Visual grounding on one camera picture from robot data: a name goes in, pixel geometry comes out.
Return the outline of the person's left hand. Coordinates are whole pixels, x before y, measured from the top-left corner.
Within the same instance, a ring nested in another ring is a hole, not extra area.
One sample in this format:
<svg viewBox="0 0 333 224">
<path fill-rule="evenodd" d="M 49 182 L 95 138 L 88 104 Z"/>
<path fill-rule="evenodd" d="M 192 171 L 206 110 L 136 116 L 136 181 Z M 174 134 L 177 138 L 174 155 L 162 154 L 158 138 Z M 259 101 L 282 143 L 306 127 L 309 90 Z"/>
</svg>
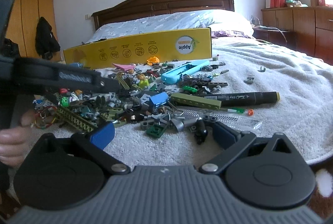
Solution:
<svg viewBox="0 0 333 224">
<path fill-rule="evenodd" d="M 34 111 L 27 111 L 20 119 L 20 125 L 1 130 L 1 162 L 10 167 L 22 164 L 28 151 L 32 136 L 31 125 L 34 122 Z"/>
</svg>

